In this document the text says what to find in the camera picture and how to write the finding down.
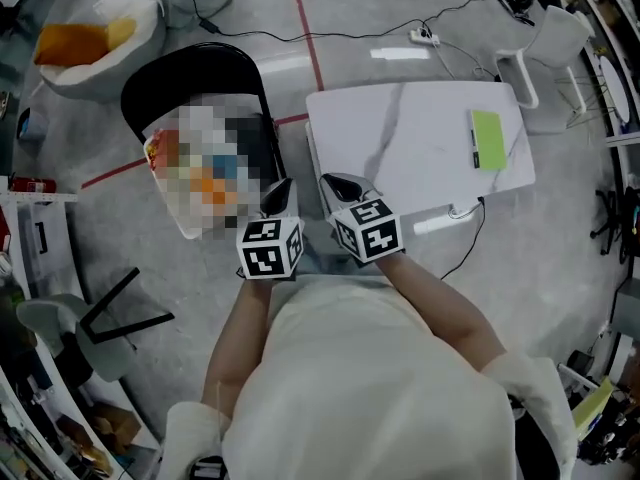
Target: white shirt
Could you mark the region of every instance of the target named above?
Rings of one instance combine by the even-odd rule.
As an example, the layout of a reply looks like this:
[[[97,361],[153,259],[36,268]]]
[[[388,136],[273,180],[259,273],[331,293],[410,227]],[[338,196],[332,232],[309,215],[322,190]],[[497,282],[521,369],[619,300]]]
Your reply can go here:
[[[507,353],[478,373],[379,281],[307,276],[283,289],[233,422],[174,406],[159,480],[216,454],[231,480],[515,479],[507,392],[570,478],[577,438],[549,359]]]

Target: power strip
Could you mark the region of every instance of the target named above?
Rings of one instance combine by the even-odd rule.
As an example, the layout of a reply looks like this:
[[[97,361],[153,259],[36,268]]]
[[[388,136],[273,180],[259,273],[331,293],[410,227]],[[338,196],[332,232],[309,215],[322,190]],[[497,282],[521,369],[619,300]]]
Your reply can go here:
[[[424,29],[417,28],[409,31],[409,41],[416,44],[426,44],[428,46],[440,46],[440,38],[436,34],[431,36],[423,36],[422,31]]]

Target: pen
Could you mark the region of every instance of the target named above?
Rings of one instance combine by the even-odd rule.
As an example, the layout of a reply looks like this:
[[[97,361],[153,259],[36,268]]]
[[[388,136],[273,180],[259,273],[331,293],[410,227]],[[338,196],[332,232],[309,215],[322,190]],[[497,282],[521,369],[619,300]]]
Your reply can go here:
[[[471,148],[473,151],[473,167],[476,169],[480,168],[480,157],[478,156],[478,144],[476,143],[476,136],[473,133],[473,128],[471,129]]]

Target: sleeve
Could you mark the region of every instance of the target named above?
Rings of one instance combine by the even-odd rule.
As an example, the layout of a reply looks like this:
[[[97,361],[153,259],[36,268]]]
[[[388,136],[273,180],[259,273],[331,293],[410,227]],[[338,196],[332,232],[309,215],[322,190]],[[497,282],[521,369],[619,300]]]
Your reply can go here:
[[[220,455],[229,418],[197,402],[180,402],[167,414],[167,432],[157,480],[184,480],[193,463]]]
[[[518,399],[534,418],[556,456],[561,478],[569,480],[576,461],[578,436],[553,361],[507,352],[491,361],[482,373]]]

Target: red floor line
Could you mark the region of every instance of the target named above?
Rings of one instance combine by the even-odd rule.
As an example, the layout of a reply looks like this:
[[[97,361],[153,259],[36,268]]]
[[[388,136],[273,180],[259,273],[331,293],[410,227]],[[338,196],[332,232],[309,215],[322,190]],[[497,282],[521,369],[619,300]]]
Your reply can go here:
[[[133,169],[134,167],[138,167],[139,165],[142,164],[146,164],[147,163],[147,159],[146,158],[140,158],[134,162],[130,162],[126,165],[122,165],[120,167],[118,167],[117,169],[113,169],[112,171],[109,172],[105,172],[104,174],[101,174],[100,176],[93,178],[92,180],[89,181],[85,181],[81,188],[85,189],[90,187],[91,185],[95,185],[96,183],[99,183],[100,181],[104,181],[108,178],[111,178],[112,176],[115,176],[116,174],[120,174],[121,172],[125,172],[128,171],[129,169]]]
[[[295,123],[296,121],[306,121],[309,119],[309,114],[299,114],[297,116],[283,117],[282,119],[276,119],[276,126],[282,126],[283,124]]]
[[[298,4],[298,12],[300,13],[300,21],[302,22],[302,31],[305,34],[310,34],[309,23],[307,22],[307,15],[304,12],[304,6],[302,0],[296,0]],[[311,65],[313,66],[313,73],[316,75],[316,83],[319,91],[324,91],[324,83],[322,81],[322,74],[320,73],[320,64],[318,63],[318,56],[316,55],[316,48],[313,45],[313,38],[307,35],[307,47],[309,48],[309,55],[311,56]]]

